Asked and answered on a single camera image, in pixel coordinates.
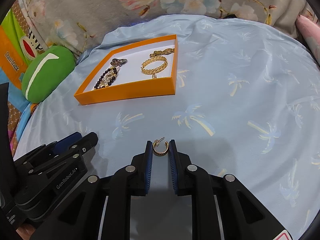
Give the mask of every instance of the colorful blanket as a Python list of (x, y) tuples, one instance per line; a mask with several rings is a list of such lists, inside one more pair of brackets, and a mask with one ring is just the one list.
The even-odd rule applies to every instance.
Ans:
[(44, 50), (32, 33), (17, 1), (0, 25), (0, 39), (0, 83), (9, 83), (8, 133), (14, 155), (23, 129), (37, 106), (23, 96), (22, 77), (29, 64)]

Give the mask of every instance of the jewelry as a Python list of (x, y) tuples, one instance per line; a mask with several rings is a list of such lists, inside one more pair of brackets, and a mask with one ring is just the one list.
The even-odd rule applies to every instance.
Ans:
[(153, 145), (152, 145), (152, 148), (153, 148), (153, 153), (156, 155), (156, 156), (165, 156), (169, 150), (169, 143), (166, 141), (165, 142), (165, 146), (166, 146), (166, 149), (164, 152), (157, 152), (155, 150), (155, 147), (158, 147), (159, 146), (159, 142), (161, 142), (162, 140), (164, 139), (164, 137), (162, 137), (160, 140), (155, 140)]
[[(168, 66), (167, 59), (165, 57), (162, 57), (161, 55), (169, 55), (171, 53), (174, 53), (174, 49), (165, 49), (163, 51), (155, 50), (152, 54), (150, 54), (150, 59), (142, 63), (142, 67), (141, 67), (142, 73), (146, 75), (152, 75), (152, 78), (157, 78), (156, 74), (163, 71)], [(155, 62), (159, 60), (164, 61), (164, 63), (161, 66), (154, 69), (144, 69), (151, 62)]]
[(99, 78), (98, 82), (94, 86), (94, 90), (109, 87), (116, 80), (120, 67), (127, 63), (127, 59), (114, 58), (110, 62), (111, 68), (108, 68)]

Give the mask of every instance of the orange box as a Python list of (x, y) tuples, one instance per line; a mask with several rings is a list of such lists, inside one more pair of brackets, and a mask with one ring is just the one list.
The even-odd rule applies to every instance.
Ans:
[[(141, 71), (141, 64), (149, 59), (149, 54), (154, 50), (174, 48), (174, 53), (164, 55), (168, 60), (165, 70), (157, 74), (156, 79), (152, 75), (145, 75)], [(127, 58), (128, 62), (120, 67), (115, 82), (106, 88), (94, 90), (93, 87), (102, 73), (111, 67), (113, 58)], [(119, 49), (112, 50), (92, 70), (74, 97), (81, 105), (122, 100), (129, 98), (142, 98), (152, 96), (174, 95), (176, 92), (178, 60), (177, 35), (168, 35), (139, 41)], [(163, 61), (155, 61), (147, 65), (146, 69), (153, 69), (163, 64)]]

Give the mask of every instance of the red and white sticker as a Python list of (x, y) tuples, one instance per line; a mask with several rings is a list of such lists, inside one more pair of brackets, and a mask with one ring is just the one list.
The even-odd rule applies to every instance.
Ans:
[(287, 230), (283, 230), (276, 238), (273, 240), (292, 240)]

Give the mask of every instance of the bed sheet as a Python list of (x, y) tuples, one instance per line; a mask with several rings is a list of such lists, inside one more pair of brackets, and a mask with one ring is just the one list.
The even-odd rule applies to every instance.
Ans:
[[(179, 40), (175, 95), (87, 106), (74, 98), (111, 49), (168, 34)], [(15, 159), (94, 131), (88, 174), (104, 177), (165, 136), (208, 173), (234, 174), (299, 239), (320, 208), (319, 78), (305, 47), (268, 25), (162, 16), (118, 28), (85, 52), (32, 115)], [(154, 156), (150, 193), (132, 199), (131, 239), (191, 239), (191, 222), (190, 197), (174, 195), (168, 157)]]

